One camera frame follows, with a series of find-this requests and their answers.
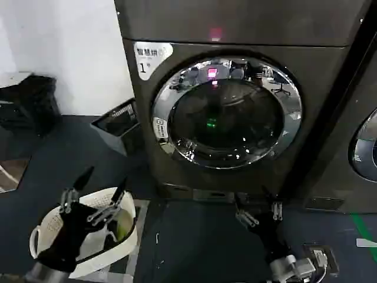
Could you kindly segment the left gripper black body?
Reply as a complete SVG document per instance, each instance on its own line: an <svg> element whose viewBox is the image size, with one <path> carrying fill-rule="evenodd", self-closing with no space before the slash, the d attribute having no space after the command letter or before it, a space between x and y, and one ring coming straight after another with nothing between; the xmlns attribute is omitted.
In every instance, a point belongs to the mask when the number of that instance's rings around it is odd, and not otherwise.
<svg viewBox="0 0 377 283"><path fill-rule="evenodd" d="M57 271L74 271L82 243L94 232L87 218L96 211L82 203L73 203L70 213L61 214L63 225L52 245L38 255L37 262Z"/></svg>

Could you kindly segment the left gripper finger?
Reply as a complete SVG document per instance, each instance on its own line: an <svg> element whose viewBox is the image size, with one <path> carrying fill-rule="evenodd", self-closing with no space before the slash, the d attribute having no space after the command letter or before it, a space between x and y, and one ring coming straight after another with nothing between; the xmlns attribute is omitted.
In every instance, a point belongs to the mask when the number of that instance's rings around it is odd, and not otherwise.
<svg viewBox="0 0 377 283"><path fill-rule="evenodd" d="M60 213L71 213L74 203L80 199L80 192L85 188L86 184L91 178L94 171L94 166L89 167L83 174L81 174L71 187L63 190L59 206Z"/></svg>
<svg viewBox="0 0 377 283"><path fill-rule="evenodd" d="M119 213L120 203L126 192L127 178L123 179L122 182L117 186L110 203L97 210L95 213L87 217L87 222L92 226L97 226L103 223L104 225L109 224Z"/></svg>

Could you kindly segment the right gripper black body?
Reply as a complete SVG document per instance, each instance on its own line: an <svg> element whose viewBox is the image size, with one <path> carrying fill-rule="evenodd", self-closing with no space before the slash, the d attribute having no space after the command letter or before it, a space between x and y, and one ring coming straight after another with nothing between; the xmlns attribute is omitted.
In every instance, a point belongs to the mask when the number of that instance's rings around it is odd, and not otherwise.
<svg viewBox="0 0 377 283"><path fill-rule="evenodd" d="M254 218L259 223L255 224L251 231L260 238L266 251L267 263L293 254L285 238L279 232L281 221L274 220L272 212L259 213Z"/></svg>

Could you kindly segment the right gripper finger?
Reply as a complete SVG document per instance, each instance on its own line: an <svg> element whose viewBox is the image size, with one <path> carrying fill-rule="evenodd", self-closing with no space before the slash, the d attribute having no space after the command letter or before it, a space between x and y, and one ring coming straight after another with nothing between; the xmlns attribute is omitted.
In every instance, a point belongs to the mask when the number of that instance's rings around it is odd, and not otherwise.
<svg viewBox="0 0 377 283"><path fill-rule="evenodd" d="M262 210L263 219L272 219L273 221L283 220L283 203L281 199L272 194L266 187L262 187L264 206Z"/></svg>
<svg viewBox="0 0 377 283"><path fill-rule="evenodd" d="M243 208L241 199L237 193L234 194L234 203L236 205L236 219L243 226L257 226L259 224L259 221Z"/></svg>

